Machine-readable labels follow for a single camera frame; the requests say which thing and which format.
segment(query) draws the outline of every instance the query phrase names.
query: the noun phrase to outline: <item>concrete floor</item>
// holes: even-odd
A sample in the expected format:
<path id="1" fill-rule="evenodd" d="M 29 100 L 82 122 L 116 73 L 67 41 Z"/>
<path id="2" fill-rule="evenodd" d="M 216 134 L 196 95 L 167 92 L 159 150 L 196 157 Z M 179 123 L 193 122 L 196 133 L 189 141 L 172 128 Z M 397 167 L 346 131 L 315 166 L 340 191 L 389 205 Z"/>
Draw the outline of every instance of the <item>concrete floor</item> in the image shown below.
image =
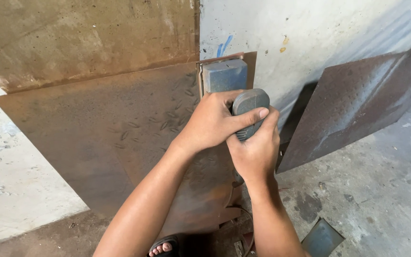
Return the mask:
<path id="1" fill-rule="evenodd" d="M 323 217 L 346 237 L 332 256 L 411 256 L 411 108 L 395 124 L 277 180 L 300 239 Z M 248 208 L 245 193 L 244 200 Z M 0 257 L 91 256 L 108 222 L 80 213 L 0 242 Z M 212 245 L 209 256 L 234 256 L 232 243 L 251 229 L 245 217 L 234 223 L 196 237 Z"/>

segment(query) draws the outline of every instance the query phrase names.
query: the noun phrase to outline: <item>forearm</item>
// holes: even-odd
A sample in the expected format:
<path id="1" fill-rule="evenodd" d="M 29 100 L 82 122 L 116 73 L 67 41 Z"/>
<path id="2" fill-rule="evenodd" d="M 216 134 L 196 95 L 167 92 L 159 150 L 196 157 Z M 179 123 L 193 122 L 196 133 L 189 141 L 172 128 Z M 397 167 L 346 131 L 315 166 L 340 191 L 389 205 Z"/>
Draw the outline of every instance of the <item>forearm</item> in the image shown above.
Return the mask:
<path id="1" fill-rule="evenodd" d="M 280 200 L 277 181 L 247 184 L 252 200 L 255 245 L 258 256 L 305 257 L 296 231 Z"/>
<path id="2" fill-rule="evenodd" d="M 161 231 L 195 153 L 174 140 L 157 165 L 120 207 L 94 257 L 145 256 Z"/>

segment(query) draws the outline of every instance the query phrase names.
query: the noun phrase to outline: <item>toe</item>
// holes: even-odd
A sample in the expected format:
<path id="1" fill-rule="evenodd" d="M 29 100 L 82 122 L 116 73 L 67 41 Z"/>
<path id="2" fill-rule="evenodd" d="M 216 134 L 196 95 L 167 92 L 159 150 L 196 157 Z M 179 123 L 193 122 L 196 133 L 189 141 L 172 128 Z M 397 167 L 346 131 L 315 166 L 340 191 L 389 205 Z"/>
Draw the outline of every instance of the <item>toe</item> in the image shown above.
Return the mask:
<path id="1" fill-rule="evenodd" d="M 162 246 L 162 245 L 159 245 L 159 246 L 157 246 L 156 248 L 158 249 L 158 252 L 159 252 L 159 253 L 162 253 L 162 252 L 163 252 L 163 246 Z"/>
<path id="2" fill-rule="evenodd" d="M 165 252 L 168 252 L 168 251 L 172 250 L 172 245 L 170 243 L 164 243 L 163 244 L 163 250 Z"/>

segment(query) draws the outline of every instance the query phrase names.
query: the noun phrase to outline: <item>rusted metal panel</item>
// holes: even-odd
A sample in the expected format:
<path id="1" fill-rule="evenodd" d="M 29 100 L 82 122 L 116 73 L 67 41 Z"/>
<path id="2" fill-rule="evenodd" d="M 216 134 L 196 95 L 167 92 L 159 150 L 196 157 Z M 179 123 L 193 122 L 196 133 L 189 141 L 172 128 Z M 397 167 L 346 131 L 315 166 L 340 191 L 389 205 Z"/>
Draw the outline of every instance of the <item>rusted metal panel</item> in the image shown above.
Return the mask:
<path id="1" fill-rule="evenodd" d="M 277 172 L 327 155 L 394 122 L 411 106 L 411 49 L 328 67 Z"/>
<path id="2" fill-rule="evenodd" d="M 196 60 L 197 0 L 0 0 L 7 93 Z"/>
<path id="3" fill-rule="evenodd" d="M 198 102 L 195 63 L 0 96 L 4 112 L 103 216 L 117 212 Z M 239 216 L 238 209 L 223 208 L 232 169 L 225 143 L 198 154 L 161 235 L 204 232 Z"/>

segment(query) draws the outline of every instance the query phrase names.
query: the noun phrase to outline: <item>black sandal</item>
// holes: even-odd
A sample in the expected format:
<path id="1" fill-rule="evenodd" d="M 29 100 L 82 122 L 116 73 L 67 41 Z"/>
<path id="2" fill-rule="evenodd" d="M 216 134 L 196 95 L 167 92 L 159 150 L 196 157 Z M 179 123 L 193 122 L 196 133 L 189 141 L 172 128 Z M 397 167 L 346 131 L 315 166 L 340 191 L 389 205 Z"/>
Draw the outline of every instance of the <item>black sandal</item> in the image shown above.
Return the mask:
<path id="1" fill-rule="evenodd" d="M 152 247 L 150 248 L 150 251 L 148 252 L 153 251 L 153 249 L 155 249 L 159 245 L 162 245 L 163 243 L 170 243 L 172 246 L 172 250 L 168 252 L 159 253 L 155 255 L 156 257 L 179 257 L 179 241 L 176 236 L 167 236 L 167 237 L 161 238 L 160 240 L 156 241 L 152 245 Z"/>

